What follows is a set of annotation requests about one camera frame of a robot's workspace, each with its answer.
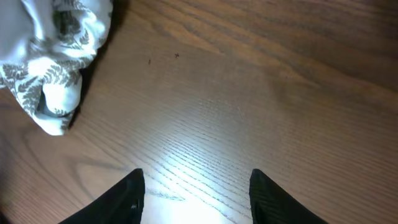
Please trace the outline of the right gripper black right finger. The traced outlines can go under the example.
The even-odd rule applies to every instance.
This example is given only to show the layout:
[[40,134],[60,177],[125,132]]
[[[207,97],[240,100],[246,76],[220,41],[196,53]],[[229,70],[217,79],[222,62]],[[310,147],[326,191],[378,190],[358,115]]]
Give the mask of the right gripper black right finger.
[[254,224],[325,223],[259,169],[253,169],[249,198]]

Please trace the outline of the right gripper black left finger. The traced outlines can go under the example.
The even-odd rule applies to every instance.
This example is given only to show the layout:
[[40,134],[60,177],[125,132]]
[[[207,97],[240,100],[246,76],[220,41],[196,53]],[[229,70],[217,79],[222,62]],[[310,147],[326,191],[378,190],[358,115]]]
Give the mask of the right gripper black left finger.
[[144,195],[143,170],[134,169],[95,201],[60,224],[140,224]]

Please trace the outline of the white fern-print dress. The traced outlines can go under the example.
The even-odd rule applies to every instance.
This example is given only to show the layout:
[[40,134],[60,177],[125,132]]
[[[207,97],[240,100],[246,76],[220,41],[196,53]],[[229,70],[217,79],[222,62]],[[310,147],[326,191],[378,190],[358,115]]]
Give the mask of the white fern-print dress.
[[80,71],[108,38],[112,0],[1,0],[1,88],[47,134],[68,129]]

